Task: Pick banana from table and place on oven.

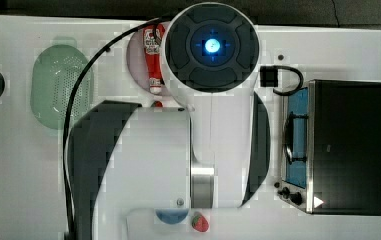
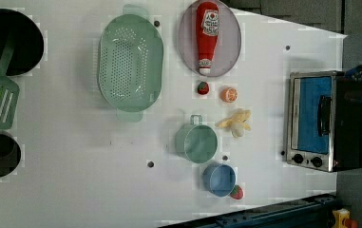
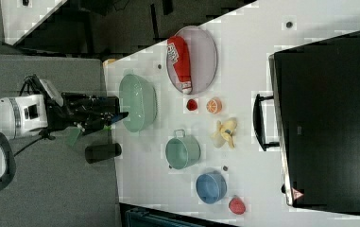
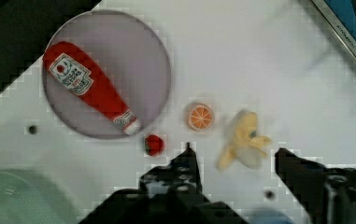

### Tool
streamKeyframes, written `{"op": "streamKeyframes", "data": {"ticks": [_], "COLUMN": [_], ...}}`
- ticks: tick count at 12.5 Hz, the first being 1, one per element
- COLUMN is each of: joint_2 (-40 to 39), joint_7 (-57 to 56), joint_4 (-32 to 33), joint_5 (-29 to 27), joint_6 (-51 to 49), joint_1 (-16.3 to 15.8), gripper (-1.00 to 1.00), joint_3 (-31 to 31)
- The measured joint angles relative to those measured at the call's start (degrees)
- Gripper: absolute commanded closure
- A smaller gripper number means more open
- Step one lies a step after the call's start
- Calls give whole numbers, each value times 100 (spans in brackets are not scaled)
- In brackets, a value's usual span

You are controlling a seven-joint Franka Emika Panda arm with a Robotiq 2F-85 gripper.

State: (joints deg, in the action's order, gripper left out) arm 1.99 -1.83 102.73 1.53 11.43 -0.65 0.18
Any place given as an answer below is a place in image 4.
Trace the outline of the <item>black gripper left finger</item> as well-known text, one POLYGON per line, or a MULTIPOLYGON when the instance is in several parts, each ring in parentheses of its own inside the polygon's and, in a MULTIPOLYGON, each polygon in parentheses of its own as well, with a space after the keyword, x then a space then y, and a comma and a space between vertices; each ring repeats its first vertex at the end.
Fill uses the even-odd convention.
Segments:
POLYGON ((165 166, 142 175, 136 189, 120 189, 80 224, 248 224, 230 206, 212 202, 190 144, 165 166))

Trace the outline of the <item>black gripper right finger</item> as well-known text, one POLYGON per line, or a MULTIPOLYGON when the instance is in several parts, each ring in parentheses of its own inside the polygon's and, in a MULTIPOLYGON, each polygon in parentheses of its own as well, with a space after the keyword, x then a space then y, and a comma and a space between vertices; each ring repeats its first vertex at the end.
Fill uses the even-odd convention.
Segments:
POLYGON ((356 224, 355 168, 327 168, 280 148, 275 170, 312 224, 356 224))

